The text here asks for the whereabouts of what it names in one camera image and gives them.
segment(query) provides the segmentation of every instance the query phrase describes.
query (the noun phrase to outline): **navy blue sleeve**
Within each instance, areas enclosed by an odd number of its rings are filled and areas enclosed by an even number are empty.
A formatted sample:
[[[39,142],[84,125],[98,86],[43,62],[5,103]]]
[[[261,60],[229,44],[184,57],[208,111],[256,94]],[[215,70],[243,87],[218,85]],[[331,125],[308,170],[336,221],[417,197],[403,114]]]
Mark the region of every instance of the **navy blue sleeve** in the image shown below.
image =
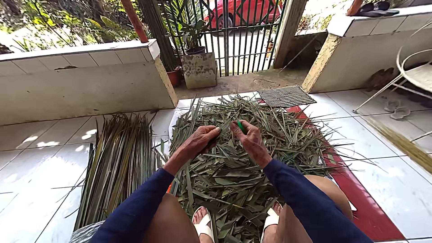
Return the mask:
[[[157,170],[114,210],[90,242],[141,242],[173,179],[163,168]]]
[[[294,168],[273,159],[263,171],[314,243],[372,243],[332,199]]]

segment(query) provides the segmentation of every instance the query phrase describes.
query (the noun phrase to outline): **green knife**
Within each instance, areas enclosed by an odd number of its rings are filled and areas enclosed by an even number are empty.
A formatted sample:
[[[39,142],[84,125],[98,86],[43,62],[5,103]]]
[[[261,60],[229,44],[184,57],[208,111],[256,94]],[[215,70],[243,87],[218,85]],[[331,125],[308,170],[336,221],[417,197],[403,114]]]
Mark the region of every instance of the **green knife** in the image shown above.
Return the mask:
[[[241,122],[237,119],[237,125],[240,128],[240,130],[243,132],[243,134],[248,134],[248,131],[245,129],[245,127],[241,124]]]

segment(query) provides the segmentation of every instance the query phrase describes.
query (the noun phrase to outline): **hand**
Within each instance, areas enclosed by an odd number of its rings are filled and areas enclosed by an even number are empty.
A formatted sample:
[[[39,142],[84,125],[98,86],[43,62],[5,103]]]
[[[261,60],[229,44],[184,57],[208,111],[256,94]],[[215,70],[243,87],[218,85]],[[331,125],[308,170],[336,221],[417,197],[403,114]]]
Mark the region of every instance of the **hand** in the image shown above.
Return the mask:
[[[254,125],[245,120],[240,120],[243,127],[248,131],[245,135],[237,125],[237,121],[232,121],[229,128],[234,135],[240,139],[243,148],[249,154],[251,159],[261,168],[264,168],[272,158],[270,157],[267,148],[264,146],[260,130]]]
[[[216,126],[198,127],[169,158],[168,162],[164,165],[164,170],[175,176],[188,160],[195,158],[200,153],[207,153],[216,145],[216,141],[211,144],[209,142],[219,136],[220,130]]]

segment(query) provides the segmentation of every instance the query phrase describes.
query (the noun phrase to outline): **metal chair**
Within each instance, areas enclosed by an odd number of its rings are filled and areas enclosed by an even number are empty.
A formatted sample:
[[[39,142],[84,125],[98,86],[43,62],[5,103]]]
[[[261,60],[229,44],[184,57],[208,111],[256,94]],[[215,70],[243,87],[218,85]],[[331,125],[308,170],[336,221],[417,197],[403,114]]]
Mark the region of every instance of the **metal chair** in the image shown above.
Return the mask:
[[[416,32],[414,32],[409,38],[408,40],[405,42],[405,44],[420,30],[424,29],[426,26],[432,24],[432,22],[427,23],[426,25],[424,25],[422,28],[418,29]],[[402,45],[397,53],[397,58],[396,58],[396,64],[397,64],[397,68],[400,71],[400,74],[394,78],[391,82],[389,82],[387,85],[385,85],[382,89],[380,89],[377,93],[375,93],[374,95],[372,95],[369,99],[367,99],[365,102],[363,102],[359,107],[357,107],[356,109],[353,110],[354,113],[357,113],[357,110],[360,109],[362,106],[364,106],[367,102],[369,102],[371,99],[377,97],[379,94],[381,94],[384,90],[386,90],[387,88],[389,88],[390,86],[395,86],[390,92],[393,92],[394,90],[396,90],[397,88],[401,88],[404,90],[408,90],[410,92],[416,93],[418,95],[427,97],[429,99],[432,99],[432,96],[429,96],[427,94],[418,92],[416,90],[407,88],[402,86],[406,81],[411,82],[413,85],[422,88],[424,90],[430,91],[432,92],[432,60],[429,61],[428,63],[413,68],[411,70],[404,70],[404,66],[405,63],[407,62],[408,59],[412,58],[413,56],[417,55],[417,54],[421,54],[424,52],[428,52],[428,51],[432,51],[432,49],[427,49],[427,50],[423,50],[423,51],[419,51],[416,52],[414,54],[411,54],[410,56],[408,56],[407,58],[405,58],[402,63],[400,62],[400,53],[402,51],[402,48],[404,47],[404,45]],[[400,79],[405,78],[404,81],[402,81],[400,84],[396,84],[397,81],[399,81]],[[432,134],[432,131],[427,132],[421,136],[418,136],[416,138],[414,138],[412,141],[415,141],[417,139],[420,139],[422,137],[425,137],[427,135]]]

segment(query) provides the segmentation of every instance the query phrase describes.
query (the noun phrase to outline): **concrete planter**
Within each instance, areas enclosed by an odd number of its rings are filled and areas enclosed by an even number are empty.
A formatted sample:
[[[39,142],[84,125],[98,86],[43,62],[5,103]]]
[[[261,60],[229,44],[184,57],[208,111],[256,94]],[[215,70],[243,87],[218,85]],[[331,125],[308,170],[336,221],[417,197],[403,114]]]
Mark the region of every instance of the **concrete planter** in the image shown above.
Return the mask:
[[[181,57],[184,81],[188,89],[217,85],[217,67],[214,53],[184,55]]]

